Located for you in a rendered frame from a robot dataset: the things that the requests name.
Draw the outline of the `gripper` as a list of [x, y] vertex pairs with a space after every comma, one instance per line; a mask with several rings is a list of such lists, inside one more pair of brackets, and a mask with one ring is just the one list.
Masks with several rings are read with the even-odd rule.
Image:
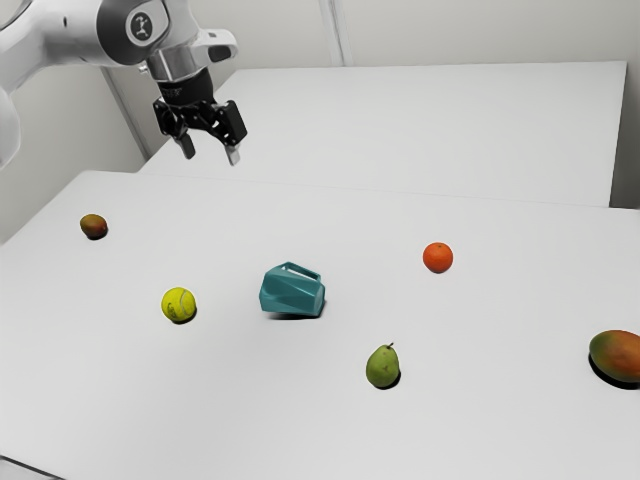
[[161, 97], [153, 102], [153, 110], [159, 130], [173, 139], [186, 159], [194, 157], [195, 147], [186, 121], [173, 109], [195, 105], [204, 130], [224, 146], [229, 164], [236, 166], [239, 163], [240, 143], [247, 136], [247, 128], [235, 101], [215, 103], [213, 82], [207, 68], [187, 79], [158, 82], [157, 86]]

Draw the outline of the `orange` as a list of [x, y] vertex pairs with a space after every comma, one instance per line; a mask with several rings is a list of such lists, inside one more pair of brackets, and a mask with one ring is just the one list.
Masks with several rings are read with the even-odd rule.
[[432, 273], [441, 274], [451, 268], [454, 255], [451, 248], [442, 242], [427, 245], [422, 253], [424, 266]]

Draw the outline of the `small red-green mango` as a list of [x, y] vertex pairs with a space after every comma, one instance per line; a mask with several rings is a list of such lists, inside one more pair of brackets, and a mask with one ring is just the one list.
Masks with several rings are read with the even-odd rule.
[[109, 231], [108, 223], [104, 217], [98, 214], [86, 214], [80, 219], [80, 228], [90, 240], [104, 238]]

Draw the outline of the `yellow tennis ball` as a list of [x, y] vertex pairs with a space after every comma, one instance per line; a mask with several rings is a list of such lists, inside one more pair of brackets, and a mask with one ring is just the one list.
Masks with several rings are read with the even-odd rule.
[[183, 287], [167, 290], [161, 299], [164, 316], [175, 324], [189, 322], [197, 313], [196, 299], [193, 293]]

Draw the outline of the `teal faceted mug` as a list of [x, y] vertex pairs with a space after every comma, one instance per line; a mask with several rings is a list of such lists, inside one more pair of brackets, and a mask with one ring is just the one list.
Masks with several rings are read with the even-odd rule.
[[264, 274], [258, 298], [264, 312], [319, 317], [325, 293], [319, 273], [285, 262]]

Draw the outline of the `large red-green mango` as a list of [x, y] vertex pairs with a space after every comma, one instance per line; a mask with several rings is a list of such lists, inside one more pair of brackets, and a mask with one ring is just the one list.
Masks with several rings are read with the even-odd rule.
[[640, 383], [640, 335], [625, 330], [600, 332], [589, 343], [589, 355], [607, 376]]

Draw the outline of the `green pear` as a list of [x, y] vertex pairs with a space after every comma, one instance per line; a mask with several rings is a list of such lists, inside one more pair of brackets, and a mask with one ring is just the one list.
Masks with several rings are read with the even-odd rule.
[[401, 371], [393, 342], [379, 346], [369, 356], [365, 375], [368, 382], [378, 389], [388, 389], [397, 383]]

